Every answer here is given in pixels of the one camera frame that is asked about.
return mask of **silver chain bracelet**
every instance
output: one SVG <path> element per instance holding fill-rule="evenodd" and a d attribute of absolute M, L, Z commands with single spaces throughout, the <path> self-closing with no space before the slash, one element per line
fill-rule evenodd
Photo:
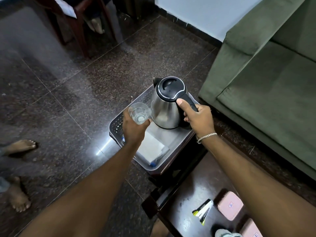
<path fill-rule="evenodd" d="M 217 135 L 217 133 L 216 133 L 216 132 L 214 132 L 214 133 L 211 133 L 211 134 L 205 135 L 205 136 L 201 137 L 200 139 L 198 139 L 198 140 L 197 140 L 197 143 L 198 143 L 198 144 L 200 144 L 202 139 L 204 139 L 204 138 L 206 138 L 206 137 L 209 137 L 209 136 L 211 136 L 211 135 Z"/>

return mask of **dark speckled floor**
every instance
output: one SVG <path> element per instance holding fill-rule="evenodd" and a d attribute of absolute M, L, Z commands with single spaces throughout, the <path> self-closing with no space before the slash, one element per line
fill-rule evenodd
<path fill-rule="evenodd" d="M 61 46 L 45 15 L 30 0 L 0 7 L 0 143 L 33 139 L 39 148 L 0 158 L 0 175 L 19 175 L 32 206 L 16 213 L 0 196 L 0 236 L 16 236 L 44 207 L 106 162 L 119 147 L 109 122 L 151 85 L 154 76 L 183 78 L 198 92 L 218 49 L 153 14 L 135 23 L 120 14 L 125 41 L 86 31 L 91 59 L 72 41 Z M 64 29 L 66 38 L 69 31 Z M 316 205 L 316 191 L 274 162 L 229 122 L 215 117 L 228 139 Z M 149 236 L 140 204 L 155 188 L 133 162 L 101 236 Z"/>

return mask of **wall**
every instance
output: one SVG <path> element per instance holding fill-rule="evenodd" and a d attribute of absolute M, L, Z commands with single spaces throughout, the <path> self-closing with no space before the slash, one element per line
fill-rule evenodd
<path fill-rule="evenodd" d="M 155 0 L 160 8 L 223 41 L 226 32 L 261 0 Z"/>

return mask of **kettle lid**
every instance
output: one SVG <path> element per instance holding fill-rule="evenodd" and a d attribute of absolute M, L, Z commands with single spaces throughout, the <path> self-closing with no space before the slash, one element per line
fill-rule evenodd
<path fill-rule="evenodd" d="M 186 92 L 184 82 L 175 76 L 163 78 L 156 88 L 158 96 L 167 102 L 175 102 L 180 92 Z"/>

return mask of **hand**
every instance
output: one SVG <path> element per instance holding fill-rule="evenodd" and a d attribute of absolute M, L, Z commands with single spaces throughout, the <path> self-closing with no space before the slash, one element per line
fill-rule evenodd
<path fill-rule="evenodd" d="M 150 125 L 151 119 L 146 120 L 141 125 L 137 125 L 132 117 L 130 117 L 128 109 L 129 107 L 123 111 L 123 133 L 125 142 L 139 147 L 145 137 L 145 131 Z"/>
<path fill-rule="evenodd" d="M 183 99 L 177 99 L 177 104 L 184 111 L 184 121 L 190 122 L 190 125 L 198 138 L 215 132 L 210 107 L 207 105 L 195 104 L 198 110 L 198 112 L 195 112 L 189 103 Z"/>

